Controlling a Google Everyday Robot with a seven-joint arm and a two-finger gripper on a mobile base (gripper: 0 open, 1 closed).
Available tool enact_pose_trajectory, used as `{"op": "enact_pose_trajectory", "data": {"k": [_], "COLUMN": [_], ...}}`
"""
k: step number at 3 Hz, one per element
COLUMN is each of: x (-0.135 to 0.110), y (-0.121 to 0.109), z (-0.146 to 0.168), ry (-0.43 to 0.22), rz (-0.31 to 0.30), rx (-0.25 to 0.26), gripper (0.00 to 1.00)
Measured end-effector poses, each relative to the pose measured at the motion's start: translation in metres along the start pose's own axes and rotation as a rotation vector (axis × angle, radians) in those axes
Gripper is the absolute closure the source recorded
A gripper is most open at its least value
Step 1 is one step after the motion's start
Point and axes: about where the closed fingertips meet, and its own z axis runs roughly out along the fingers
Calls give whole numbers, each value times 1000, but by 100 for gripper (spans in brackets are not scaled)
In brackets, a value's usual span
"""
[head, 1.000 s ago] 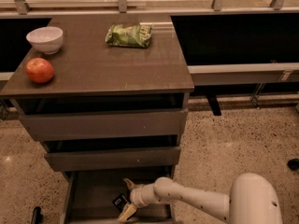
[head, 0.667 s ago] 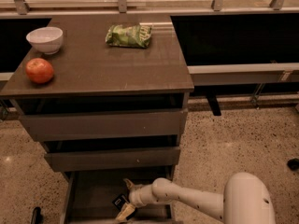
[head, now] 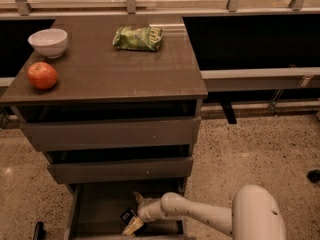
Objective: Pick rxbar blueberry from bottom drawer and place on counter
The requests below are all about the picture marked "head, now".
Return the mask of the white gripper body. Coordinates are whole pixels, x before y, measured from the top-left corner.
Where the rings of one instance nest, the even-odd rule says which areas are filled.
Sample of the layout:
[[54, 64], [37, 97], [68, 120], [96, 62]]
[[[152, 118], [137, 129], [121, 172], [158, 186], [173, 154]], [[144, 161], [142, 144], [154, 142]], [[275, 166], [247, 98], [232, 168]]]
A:
[[153, 222], [163, 218], [164, 212], [161, 208], [160, 198], [146, 198], [138, 203], [138, 216], [144, 222]]

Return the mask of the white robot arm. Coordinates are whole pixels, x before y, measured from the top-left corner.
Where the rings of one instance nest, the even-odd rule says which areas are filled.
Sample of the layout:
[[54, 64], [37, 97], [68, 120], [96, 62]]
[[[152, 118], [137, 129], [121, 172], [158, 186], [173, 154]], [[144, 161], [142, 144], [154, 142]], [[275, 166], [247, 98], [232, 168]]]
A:
[[131, 236], [146, 223], [192, 218], [233, 240], [286, 240], [287, 231], [275, 198], [263, 187], [244, 185], [234, 195], [232, 207], [194, 202], [167, 192], [161, 198], [134, 193], [137, 213], [129, 219], [123, 235]]

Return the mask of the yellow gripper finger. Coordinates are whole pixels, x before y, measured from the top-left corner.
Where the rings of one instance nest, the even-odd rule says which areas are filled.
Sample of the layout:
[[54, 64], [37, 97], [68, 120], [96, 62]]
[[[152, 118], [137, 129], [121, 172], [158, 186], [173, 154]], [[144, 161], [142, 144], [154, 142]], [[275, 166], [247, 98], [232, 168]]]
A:
[[140, 204], [144, 201], [144, 197], [139, 192], [134, 191], [133, 194], [134, 194], [135, 200], [138, 204]]
[[145, 225], [144, 221], [139, 217], [133, 217], [129, 224], [125, 227], [122, 234], [125, 236], [133, 235]]

